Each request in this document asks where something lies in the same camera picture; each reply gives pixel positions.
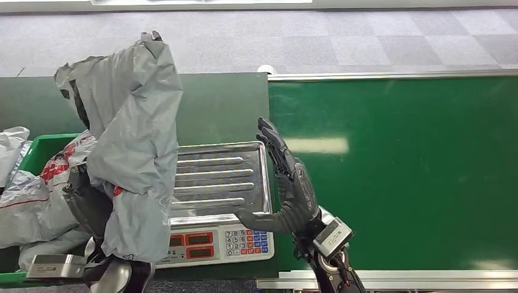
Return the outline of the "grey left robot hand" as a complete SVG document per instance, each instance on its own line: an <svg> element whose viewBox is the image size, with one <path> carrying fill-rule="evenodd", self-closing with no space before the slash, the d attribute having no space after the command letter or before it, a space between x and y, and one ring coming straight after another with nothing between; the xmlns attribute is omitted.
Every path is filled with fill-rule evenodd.
<svg viewBox="0 0 518 293"><path fill-rule="evenodd" d="M91 185L85 162L70 168L67 185L62 191L81 228L93 237L96 244L102 244L113 204L103 191Z"/></svg>

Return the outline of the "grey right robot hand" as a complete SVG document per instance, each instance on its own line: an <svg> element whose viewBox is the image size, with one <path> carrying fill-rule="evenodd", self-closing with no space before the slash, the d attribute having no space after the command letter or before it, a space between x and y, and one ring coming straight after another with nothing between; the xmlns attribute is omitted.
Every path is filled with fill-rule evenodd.
<svg viewBox="0 0 518 293"><path fill-rule="evenodd" d="M293 156L275 125L266 118L257 121L256 138L265 147L274 163L280 210L273 214L254 214L239 208L235 216L248 229L273 233L299 233L319 213L311 180L305 165Z"/></svg>

